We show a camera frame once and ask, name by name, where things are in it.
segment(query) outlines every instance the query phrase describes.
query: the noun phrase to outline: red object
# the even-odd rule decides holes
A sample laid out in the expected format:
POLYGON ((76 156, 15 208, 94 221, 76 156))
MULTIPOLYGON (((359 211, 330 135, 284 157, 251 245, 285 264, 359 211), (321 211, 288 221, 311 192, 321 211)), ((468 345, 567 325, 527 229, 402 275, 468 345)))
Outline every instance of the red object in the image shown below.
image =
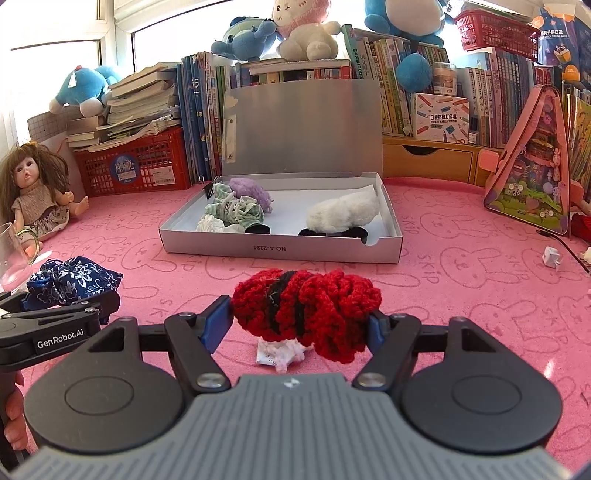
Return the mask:
POLYGON ((466 51, 495 47, 538 60, 540 31, 484 10, 467 10, 456 18, 466 51))
POLYGON ((570 232, 587 243, 591 243, 591 217, 582 213, 573 215, 570 221, 570 232))
POLYGON ((365 349, 369 314, 382 303, 371 280, 306 270, 263 270, 234 291, 234 316, 242 328, 269 342, 314 344, 328 360, 348 364, 365 349))
POLYGON ((89 197, 191 186, 180 127, 108 150, 74 152, 74 157, 89 197))

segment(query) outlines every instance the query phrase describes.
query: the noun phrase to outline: doll hair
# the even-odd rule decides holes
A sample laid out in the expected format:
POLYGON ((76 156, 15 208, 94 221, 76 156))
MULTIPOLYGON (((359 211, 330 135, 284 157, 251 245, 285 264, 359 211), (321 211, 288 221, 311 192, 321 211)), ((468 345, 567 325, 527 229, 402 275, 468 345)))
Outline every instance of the doll hair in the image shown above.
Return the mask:
POLYGON ((0 200, 2 202, 2 218, 6 222, 14 220, 12 204, 20 195, 20 189, 14 182, 14 169, 25 158, 31 157, 39 168, 39 178, 43 185, 49 187, 51 199, 56 201, 56 190, 65 192, 68 189, 68 165, 57 153, 53 153, 45 145, 27 142, 14 147, 0 163, 0 200))

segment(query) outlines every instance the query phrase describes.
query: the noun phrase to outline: blue white fabric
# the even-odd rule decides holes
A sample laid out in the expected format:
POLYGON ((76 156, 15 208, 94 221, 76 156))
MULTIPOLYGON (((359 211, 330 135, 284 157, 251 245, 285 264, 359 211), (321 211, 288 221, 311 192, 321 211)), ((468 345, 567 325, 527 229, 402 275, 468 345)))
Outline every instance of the blue white fabric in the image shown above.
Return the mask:
POLYGON ((117 290, 123 274, 108 270, 85 257, 48 260, 27 282, 22 302, 27 310, 71 305, 108 290, 117 290))

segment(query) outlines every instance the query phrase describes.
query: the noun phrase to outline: red knitted object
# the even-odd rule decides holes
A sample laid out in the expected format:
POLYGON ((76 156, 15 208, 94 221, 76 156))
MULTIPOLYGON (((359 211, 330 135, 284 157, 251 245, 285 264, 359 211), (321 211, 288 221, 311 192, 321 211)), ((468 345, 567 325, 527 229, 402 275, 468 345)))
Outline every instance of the red knitted object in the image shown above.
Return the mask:
POLYGON ((369 314, 382 303, 367 278, 340 270, 263 270, 234 291, 234 316, 242 328, 269 342, 297 338, 304 346, 344 364, 365 348, 369 314))
POLYGON ((591 242, 591 217, 577 213, 570 221, 570 231, 574 236, 591 242))

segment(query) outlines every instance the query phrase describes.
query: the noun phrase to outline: doll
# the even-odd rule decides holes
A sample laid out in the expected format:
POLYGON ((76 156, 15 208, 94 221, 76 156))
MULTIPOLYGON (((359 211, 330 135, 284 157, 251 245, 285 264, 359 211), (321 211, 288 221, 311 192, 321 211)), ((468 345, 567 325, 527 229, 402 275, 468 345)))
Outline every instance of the doll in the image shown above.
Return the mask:
MULTIPOLYGON (((0 182, 4 219, 12 221, 17 232, 28 226, 39 240, 63 230, 70 215, 80 216, 88 210, 88 197, 75 203, 74 194, 68 191, 66 161, 36 142, 15 147, 2 160, 0 182)), ((31 235, 21 235, 20 241, 32 256, 31 235)))

